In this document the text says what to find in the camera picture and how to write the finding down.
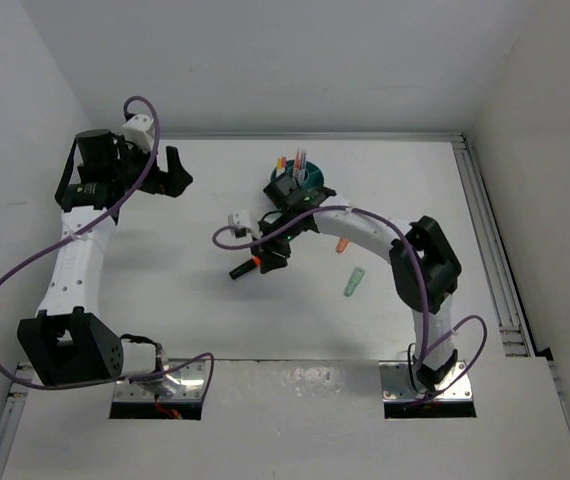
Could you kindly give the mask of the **green correction tape dispenser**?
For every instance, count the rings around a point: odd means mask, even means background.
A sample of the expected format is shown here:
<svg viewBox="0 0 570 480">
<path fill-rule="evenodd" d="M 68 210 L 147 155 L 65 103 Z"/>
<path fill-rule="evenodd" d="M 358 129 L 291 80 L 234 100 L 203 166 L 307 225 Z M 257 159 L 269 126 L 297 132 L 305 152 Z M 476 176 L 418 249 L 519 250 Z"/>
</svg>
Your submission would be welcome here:
<svg viewBox="0 0 570 480">
<path fill-rule="evenodd" d="M 345 297 L 349 298 L 355 293 L 356 289 L 363 280 L 365 273 L 366 271 L 362 267 L 355 267 L 353 269 L 343 290 L 343 294 Z"/>
</svg>

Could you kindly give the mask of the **black orange-capped highlighter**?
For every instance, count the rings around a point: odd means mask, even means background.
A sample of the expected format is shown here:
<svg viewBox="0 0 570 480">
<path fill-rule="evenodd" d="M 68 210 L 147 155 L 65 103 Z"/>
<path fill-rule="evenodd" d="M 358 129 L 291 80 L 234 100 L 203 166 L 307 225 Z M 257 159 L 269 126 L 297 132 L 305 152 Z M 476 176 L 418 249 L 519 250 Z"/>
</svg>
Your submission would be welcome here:
<svg viewBox="0 0 570 480">
<path fill-rule="evenodd" d="M 260 259 L 257 257 L 252 257 L 251 259 L 245 261 L 241 265 L 235 267 L 229 272 L 229 277 L 232 280 L 237 280 L 242 276 L 252 272 L 253 270 L 260 267 Z"/>
</svg>

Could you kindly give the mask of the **pink double-ended marker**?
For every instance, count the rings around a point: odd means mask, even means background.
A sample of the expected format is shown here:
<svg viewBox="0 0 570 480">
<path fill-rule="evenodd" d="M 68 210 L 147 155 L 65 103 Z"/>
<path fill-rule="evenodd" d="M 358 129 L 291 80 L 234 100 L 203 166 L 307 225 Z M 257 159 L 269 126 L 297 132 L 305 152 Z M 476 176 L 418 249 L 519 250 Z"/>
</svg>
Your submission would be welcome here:
<svg viewBox="0 0 570 480">
<path fill-rule="evenodd" d="M 293 164 L 292 177 L 299 183 L 301 183 L 304 178 L 304 156 L 305 152 L 298 150 Z"/>
</svg>

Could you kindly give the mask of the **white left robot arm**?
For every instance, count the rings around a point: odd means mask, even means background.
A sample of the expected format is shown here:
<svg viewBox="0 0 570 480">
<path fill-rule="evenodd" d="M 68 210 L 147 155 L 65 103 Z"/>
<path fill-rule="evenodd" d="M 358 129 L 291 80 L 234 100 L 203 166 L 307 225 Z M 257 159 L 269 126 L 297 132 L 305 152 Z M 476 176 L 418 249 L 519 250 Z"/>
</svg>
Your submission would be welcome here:
<svg viewBox="0 0 570 480">
<path fill-rule="evenodd" d="M 77 134 L 55 193 L 64 246 L 44 299 L 17 337 L 46 387 L 76 387 L 117 379 L 121 340 L 99 315 L 105 251 L 119 213 L 114 205 L 131 187 L 176 198 L 192 184 L 174 146 L 161 170 L 148 150 L 108 129 Z"/>
</svg>

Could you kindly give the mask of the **orange correction tape dispenser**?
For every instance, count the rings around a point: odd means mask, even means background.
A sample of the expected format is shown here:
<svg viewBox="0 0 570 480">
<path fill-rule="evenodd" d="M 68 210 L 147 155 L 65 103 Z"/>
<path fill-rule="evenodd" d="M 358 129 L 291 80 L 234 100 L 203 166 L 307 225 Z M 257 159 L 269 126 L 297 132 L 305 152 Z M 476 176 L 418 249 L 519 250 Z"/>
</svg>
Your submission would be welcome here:
<svg viewBox="0 0 570 480">
<path fill-rule="evenodd" d="M 346 238 L 341 237 L 336 245 L 335 252 L 337 254 L 342 254 L 349 245 L 349 240 Z"/>
</svg>

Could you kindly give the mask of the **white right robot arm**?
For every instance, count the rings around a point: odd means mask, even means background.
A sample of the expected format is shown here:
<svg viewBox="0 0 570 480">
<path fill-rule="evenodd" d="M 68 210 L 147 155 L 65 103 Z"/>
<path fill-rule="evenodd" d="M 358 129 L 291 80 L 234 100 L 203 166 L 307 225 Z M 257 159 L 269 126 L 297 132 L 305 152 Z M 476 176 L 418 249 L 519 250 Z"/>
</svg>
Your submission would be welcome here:
<svg viewBox="0 0 570 480">
<path fill-rule="evenodd" d="M 286 267 L 290 242 L 306 231 L 343 237 L 382 258 L 390 264 L 396 293 L 414 318 L 415 376 L 425 389 L 435 391 L 458 360 L 454 342 L 442 336 L 452 326 L 452 295 L 462 273 L 438 222 L 423 216 L 391 227 L 382 216 L 353 209 L 330 188 L 305 189 L 284 174 L 263 192 L 279 214 L 258 221 L 260 235 L 273 236 L 251 248 L 260 272 Z"/>
</svg>

